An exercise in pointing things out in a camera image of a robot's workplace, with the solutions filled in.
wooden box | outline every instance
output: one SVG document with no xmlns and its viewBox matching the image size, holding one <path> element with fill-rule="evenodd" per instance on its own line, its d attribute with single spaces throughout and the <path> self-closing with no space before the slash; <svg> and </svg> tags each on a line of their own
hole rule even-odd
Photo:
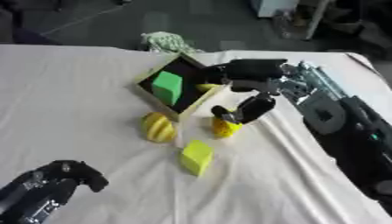
<svg viewBox="0 0 392 224">
<path fill-rule="evenodd" d="M 196 75 L 200 75 L 202 67 L 205 66 L 197 60 L 186 54 L 179 53 L 170 57 L 163 65 L 137 76 L 134 79 L 134 84 L 136 90 L 157 111 L 164 113 L 174 122 L 181 122 L 189 117 L 206 99 L 223 89 L 223 86 L 214 87 L 204 93 L 197 89 L 197 83 L 193 80 Z M 163 104 L 152 94 L 151 84 L 161 71 L 170 72 L 183 78 L 182 94 L 174 106 Z"/>
</svg>

floor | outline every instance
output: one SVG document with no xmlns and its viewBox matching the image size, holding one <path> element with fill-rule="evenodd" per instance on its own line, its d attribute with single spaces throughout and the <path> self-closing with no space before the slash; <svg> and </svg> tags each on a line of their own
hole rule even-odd
<svg viewBox="0 0 392 224">
<path fill-rule="evenodd" d="M 282 39 L 270 20 L 258 19 L 249 0 L 64 0 L 61 12 L 32 10 L 25 27 L 64 45 L 135 49 L 140 35 L 174 32 L 208 52 L 317 51 L 313 41 Z"/>
</svg>

yellow ball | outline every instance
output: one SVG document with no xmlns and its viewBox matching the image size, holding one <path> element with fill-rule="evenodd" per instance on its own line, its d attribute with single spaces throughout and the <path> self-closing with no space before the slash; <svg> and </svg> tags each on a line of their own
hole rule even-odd
<svg viewBox="0 0 392 224">
<path fill-rule="evenodd" d="M 148 140 L 156 143 L 170 142 L 177 134 L 172 122 L 158 112 L 152 112 L 143 118 L 143 131 Z"/>
<path fill-rule="evenodd" d="M 213 118 L 213 133 L 216 137 L 231 137 L 241 127 L 242 123 L 232 123 L 217 117 Z"/>
</svg>

green cube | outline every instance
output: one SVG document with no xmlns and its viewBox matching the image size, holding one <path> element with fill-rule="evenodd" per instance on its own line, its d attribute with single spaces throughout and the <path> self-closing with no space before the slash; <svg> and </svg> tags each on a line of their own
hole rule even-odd
<svg viewBox="0 0 392 224">
<path fill-rule="evenodd" d="M 182 77 L 161 72 L 152 82 L 152 93 L 166 105 L 173 106 L 181 96 Z"/>
</svg>

table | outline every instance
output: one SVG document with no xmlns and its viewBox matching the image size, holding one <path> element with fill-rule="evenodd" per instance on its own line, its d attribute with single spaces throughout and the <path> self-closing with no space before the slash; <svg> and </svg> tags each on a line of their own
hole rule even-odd
<svg viewBox="0 0 392 224">
<path fill-rule="evenodd" d="M 310 60 L 392 122 L 388 86 L 344 53 L 194 56 L 207 65 L 234 58 Z M 48 224 L 391 223 L 349 182 L 282 97 L 235 136 L 213 140 L 205 124 L 209 109 L 234 106 L 250 95 L 226 89 L 179 125 L 175 143 L 145 141 L 140 117 L 152 108 L 129 86 L 165 57 L 107 47 L 0 45 L 0 186 L 54 159 L 76 159 L 103 172 L 110 185 L 99 193 L 78 188 Z M 177 147 L 190 139 L 215 148 L 201 178 L 179 166 Z"/>
</svg>

